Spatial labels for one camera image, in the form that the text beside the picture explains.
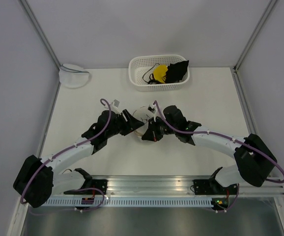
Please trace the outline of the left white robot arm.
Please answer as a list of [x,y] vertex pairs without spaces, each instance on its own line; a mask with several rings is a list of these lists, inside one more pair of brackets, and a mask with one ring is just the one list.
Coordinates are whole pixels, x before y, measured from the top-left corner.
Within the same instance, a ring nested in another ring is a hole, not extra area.
[[107,145],[109,138],[118,134],[126,136],[143,125],[127,110],[119,114],[103,111],[97,122],[73,145],[47,157],[27,157],[13,183],[13,188],[20,194],[20,202],[34,208],[40,207],[50,198],[55,189],[54,181],[62,171],[97,153]]

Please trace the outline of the white mesh laundry bag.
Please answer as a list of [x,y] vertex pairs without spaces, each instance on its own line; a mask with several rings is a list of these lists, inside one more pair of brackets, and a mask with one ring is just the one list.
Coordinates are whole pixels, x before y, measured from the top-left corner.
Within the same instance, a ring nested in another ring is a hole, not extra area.
[[136,118],[137,120],[143,122],[143,126],[134,131],[134,134],[137,136],[137,139],[141,143],[150,143],[150,141],[142,140],[142,136],[147,131],[147,129],[148,129],[148,121],[150,119],[154,118],[154,114],[148,109],[147,106],[143,106],[143,107],[140,107],[140,108],[136,109],[133,112],[132,116],[134,118]]

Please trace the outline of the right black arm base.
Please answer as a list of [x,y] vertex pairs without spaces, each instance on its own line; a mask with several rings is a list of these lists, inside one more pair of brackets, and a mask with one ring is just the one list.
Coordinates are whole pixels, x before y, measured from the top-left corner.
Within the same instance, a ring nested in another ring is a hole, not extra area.
[[222,169],[219,167],[208,179],[194,179],[190,186],[195,195],[236,195],[238,193],[237,184],[232,184],[228,187],[221,186],[216,180],[216,174]]

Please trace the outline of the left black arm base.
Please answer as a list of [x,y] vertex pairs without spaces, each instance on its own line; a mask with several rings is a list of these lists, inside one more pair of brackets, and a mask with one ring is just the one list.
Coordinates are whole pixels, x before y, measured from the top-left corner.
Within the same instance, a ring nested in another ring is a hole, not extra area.
[[81,187],[76,188],[76,191],[75,189],[68,190],[64,192],[64,195],[102,195],[98,190],[106,194],[108,188],[108,181],[106,179],[93,179],[93,177],[82,168],[76,168],[72,173],[80,174],[84,181]]

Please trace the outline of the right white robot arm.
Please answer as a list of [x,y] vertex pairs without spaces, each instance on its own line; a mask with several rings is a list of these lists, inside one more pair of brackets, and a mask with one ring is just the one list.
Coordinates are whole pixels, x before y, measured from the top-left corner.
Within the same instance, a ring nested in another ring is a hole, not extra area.
[[211,131],[200,123],[186,120],[175,105],[162,112],[155,105],[148,106],[147,110],[153,117],[148,120],[142,140],[157,142],[165,135],[174,135],[182,143],[210,148],[235,161],[230,167],[219,167],[210,176],[209,189],[214,194],[221,194],[228,186],[242,182],[261,187],[277,163],[273,153],[256,134],[238,137]]

